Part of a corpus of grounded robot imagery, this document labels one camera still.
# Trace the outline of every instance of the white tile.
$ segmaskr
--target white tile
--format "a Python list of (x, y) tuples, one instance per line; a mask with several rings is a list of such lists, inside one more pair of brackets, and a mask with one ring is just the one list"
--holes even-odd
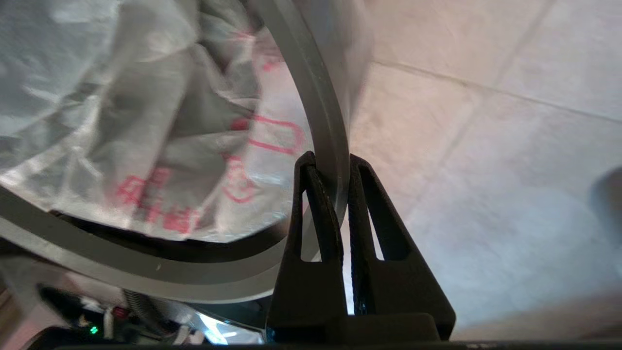
[(489, 85), (545, 0), (377, 0), (376, 52), (393, 62)]
[[(622, 321), (618, 243), (589, 204), (622, 165), (622, 123), (498, 94), (476, 114), (405, 220), (457, 337), (571, 338)], [(603, 296), (620, 307), (603, 311)]]
[(557, 1), (500, 88), (622, 120), (622, 1)]
[(372, 164), (403, 211), (480, 100), (464, 85), (374, 64), (350, 152)]

